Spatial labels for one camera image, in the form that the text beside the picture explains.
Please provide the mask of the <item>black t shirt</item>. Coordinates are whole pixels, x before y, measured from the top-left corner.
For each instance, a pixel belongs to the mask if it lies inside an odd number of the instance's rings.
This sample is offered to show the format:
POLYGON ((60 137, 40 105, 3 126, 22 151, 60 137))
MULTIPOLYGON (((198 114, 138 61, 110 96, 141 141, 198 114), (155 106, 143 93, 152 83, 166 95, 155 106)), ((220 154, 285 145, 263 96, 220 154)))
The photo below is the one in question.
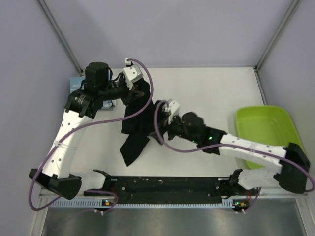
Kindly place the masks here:
POLYGON ((130 116, 140 111, 149 101, 149 105, 139 115, 122 121, 121 133, 128 134, 127 139, 120 148, 126 166, 130 166, 142 153, 148 142, 149 135, 154 132, 153 116, 157 101, 150 98, 150 85, 144 79, 138 81, 138 90, 144 93, 144 96, 131 102, 125 108, 124 116, 130 116))

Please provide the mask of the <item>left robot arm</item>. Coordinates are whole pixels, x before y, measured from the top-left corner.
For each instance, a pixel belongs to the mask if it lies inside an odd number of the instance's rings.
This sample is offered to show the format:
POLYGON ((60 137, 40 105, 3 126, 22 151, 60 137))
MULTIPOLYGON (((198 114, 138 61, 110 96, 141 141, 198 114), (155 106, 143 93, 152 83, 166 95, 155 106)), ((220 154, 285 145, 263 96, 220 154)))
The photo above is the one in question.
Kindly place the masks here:
POLYGON ((37 169, 30 170, 29 195, 36 184, 68 200, 79 192, 95 189, 106 195, 111 191, 112 184, 106 180, 104 171, 73 174, 70 169, 86 129, 98 124, 94 118, 105 101, 120 99, 129 106, 144 96, 144 91, 139 88, 143 73, 138 65, 135 59, 126 58, 125 66, 116 78, 104 62, 91 62, 86 67, 80 86, 68 96, 60 128, 47 157, 37 169))

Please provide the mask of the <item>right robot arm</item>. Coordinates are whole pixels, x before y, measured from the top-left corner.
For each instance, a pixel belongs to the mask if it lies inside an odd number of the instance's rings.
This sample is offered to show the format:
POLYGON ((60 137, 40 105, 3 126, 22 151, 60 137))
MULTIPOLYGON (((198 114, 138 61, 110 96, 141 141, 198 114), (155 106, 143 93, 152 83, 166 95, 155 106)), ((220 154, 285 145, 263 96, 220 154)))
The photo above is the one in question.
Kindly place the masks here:
POLYGON ((206 126, 204 120, 194 112, 182 116, 166 112, 162 121, 159 121, 158 112, 155 112, 153 126, 160 144, 175 152, 202 151, 261 165, 258 169, 237 169, 230 175, 229 187, 234 194, 240 195, 246 190, 273 186, 295 194, 315 189, 315 180, 309 174, 309 159, 296 143, 273 146, 249 141, 206 126))

